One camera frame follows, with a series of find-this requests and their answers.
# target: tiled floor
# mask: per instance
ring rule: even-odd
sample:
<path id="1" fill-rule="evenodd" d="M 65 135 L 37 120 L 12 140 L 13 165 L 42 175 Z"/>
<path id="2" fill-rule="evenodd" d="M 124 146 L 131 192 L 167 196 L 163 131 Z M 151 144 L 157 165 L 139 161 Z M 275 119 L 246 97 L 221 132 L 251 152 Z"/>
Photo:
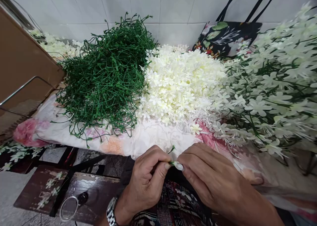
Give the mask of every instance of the tiled floor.
<path id="1" fill-rule="evenodd" d="M 57 149 L 47 149 L 43 154 L 41 160 L 49 162 L 58 162 L 59 158 L 63 154 L 64 148 Z M 79 149 L 77 153 L 77 158 L 75 165 L 99 156 L 101 153 Z M 103 175 L 120 177 L 127 157 L 108 155 L 104 160 L 99 162 L 100 165 L 105 165 Z M 92 169 L 92 173 L 96 173 L 98 167 Z M 19 208 L 13 207 L 13 204 L 21 191 L 23 190 L 26 183 L 29 181 L 30 177 L 34 173 L 33 169 L 28 174 L 18 174 L 12 172 L 0 172 L 0 225 L 1 226 L 75 226 L 74 221 L 61 222 L 59 217 L 49 217 L 48 215 L 35 213 L 32 211 L 27 211 Z M 77 222 L 78 226 L 88 226 L 88 224 L 83 224 Z"/>

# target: pile of green stems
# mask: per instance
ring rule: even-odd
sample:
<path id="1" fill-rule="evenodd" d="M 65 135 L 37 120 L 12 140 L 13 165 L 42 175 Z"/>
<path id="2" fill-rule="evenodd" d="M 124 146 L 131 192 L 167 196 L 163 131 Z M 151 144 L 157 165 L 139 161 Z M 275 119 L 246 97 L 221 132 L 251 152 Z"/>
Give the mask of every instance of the pile of green stems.
<path id="1" fill-rule="evenodd" d="M 111 127 L 108 133 L 97 131 L 100 141 L 105 134 L 131 136 L 144 87 L 140 67 L 146 67 L 147 52 L 157 46 L 143 24 L 149 17 L 121 17 L 116 28 L 108 26 L 103 35 L 92 34 L 85 40 L 79 56 L 60 63 L 66 71 L 66 87 L 57 93 L 57 102 L 66 110 L 62 114 L 70 118 L 72 135 L 92 140 L 86 128 Z"/>

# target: hand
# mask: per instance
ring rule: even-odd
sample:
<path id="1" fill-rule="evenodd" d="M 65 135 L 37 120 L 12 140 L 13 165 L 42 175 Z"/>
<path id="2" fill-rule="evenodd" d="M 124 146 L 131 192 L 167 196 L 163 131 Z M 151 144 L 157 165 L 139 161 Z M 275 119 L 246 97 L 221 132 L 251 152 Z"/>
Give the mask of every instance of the hand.
<path id="1" fill-rule="evenodd" d="M 284 225 L 274 206 L 220 153 L 194 143 L 178 161 L 183 174 L 209 208 L 238 225 Z"/>
<path id="2" fill-rule="evenodd" d="M 158 203 L 165 176 L 171 167 L 167 162 L 171 160 L 171 157 L 157 145 L 135 160 L 130 183 L 124 189 L 115 208 L 118 225 L 127 225 L 138 212 Z"/>

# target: left hand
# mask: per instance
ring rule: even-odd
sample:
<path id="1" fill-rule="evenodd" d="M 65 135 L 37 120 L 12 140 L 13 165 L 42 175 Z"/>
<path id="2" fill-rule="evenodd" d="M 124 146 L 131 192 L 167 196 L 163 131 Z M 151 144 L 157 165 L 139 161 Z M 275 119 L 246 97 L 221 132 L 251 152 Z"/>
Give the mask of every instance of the left hand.
<path id="1" fill-rule="evenodd" d="M 157 145 L 135 160 L 130 183 L 116 204 L 115 217 L 118 225 L 129 224 L 138 212 L 158 203 L 165 176 L 171 167 L 168 162 L 171 160 Z"/>

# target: metal ring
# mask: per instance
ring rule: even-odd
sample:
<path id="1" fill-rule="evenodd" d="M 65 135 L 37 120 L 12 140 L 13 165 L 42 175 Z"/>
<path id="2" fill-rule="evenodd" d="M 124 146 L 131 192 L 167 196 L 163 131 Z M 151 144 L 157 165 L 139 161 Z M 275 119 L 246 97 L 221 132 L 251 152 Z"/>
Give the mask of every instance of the metal ring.
<path id="1" fill-rule="evenodd" d="M 67 202 L 69 199 L 72 199 L 72 198 L 74 198 L 74 199 L 76 200 L 76 203 L 77 203 L 75 212 L 74 212 L 74 214 L 73 214 L 71 217 L 69 217 L 68 219 L 64 219 L 64 218 L 62 218 L 63 206 L 64 206 L 65 202 Z M 71 220 L 71 219 L 74 217 L 74 215 L 76 214 L 76 212 L 77 212 L 78 205 L 79 205 L 79 202 L 78 202 L 78 199 L 77 199 L 76 196 L 70 196 L 70 197 L 68 197 L 67 199 L 65 199 L 65 201 L 63 202 L 62 206 L 60 207 L 60 211 L 59 211 L 59 218 L 60 218 L 60 220 L 61 220 L 62 222 L 67 222 L 67 221 Z"/>

